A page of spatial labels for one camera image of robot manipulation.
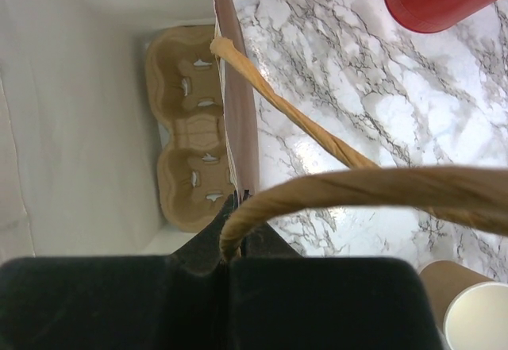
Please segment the brown paper takeout bag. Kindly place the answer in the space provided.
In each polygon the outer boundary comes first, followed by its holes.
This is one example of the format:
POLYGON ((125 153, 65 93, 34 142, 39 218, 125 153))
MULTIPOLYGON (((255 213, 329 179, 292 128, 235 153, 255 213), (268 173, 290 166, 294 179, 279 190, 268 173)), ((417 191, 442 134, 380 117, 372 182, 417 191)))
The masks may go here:
MULTIPOLYGON (((507 164, 507 2, 442 33, 383 0, 233 0, 248 55, 289 102, 381 166, 507 164)), ((213 0, 1 0, 1 257, 169 252, 145 93, 150 40, 213 0)))

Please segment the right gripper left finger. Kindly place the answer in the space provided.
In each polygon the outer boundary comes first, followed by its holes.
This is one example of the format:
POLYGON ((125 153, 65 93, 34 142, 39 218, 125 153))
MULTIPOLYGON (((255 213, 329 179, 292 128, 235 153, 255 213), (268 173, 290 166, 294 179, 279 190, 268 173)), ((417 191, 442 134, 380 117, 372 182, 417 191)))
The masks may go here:
POLYGON ((218 236, 237 207, 163 255, 23 257, 1 267, 4 349, 224 349, 218 236))

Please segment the cardboard cup carrier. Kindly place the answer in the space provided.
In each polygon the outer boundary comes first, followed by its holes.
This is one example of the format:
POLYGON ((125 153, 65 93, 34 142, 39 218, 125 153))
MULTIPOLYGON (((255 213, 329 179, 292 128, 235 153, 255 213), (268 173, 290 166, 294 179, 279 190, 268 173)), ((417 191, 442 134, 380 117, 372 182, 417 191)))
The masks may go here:
POLYGON ((213 25, 169 28, 145 58, 149 105, 168 132, 156 169, 160 206, 188 233, 203 230, 234 191, 214 35, 213 25))

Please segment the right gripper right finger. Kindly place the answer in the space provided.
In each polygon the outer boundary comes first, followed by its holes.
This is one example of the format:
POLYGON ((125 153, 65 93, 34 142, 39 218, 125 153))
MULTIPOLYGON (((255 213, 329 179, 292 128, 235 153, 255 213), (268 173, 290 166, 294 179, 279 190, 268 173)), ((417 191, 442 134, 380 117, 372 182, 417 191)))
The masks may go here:
POLYGON ((229 265, 230 349, 440 349, 423 284, 393 257, 277 252, 264 226, 229 265))

